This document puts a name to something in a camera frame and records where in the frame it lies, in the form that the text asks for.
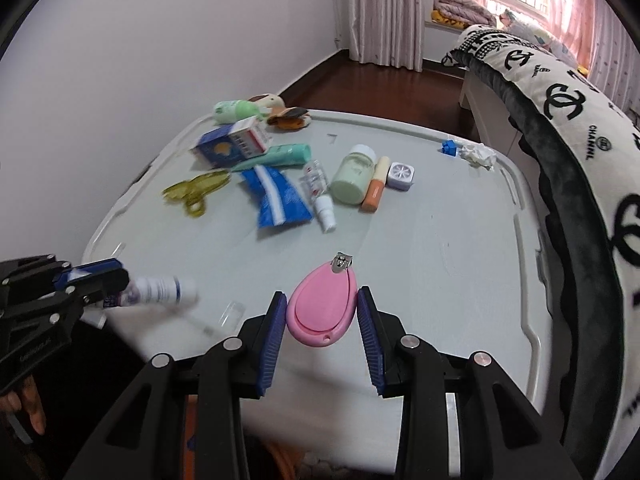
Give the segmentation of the person's left hand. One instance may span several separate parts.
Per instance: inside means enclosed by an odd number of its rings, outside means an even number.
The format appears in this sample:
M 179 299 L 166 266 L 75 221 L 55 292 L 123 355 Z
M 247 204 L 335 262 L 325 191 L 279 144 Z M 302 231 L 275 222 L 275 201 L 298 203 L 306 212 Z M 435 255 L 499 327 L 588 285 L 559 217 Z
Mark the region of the person's left hand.
M 42 436 L 46 430 L 46 415 L 43 411 L 41 398 L 32 376 L 24 379 L 19 392 L 10 391 L 0 398 L 0 408 L 3 413 L 24 411 L 28 414 L 32 428 Z

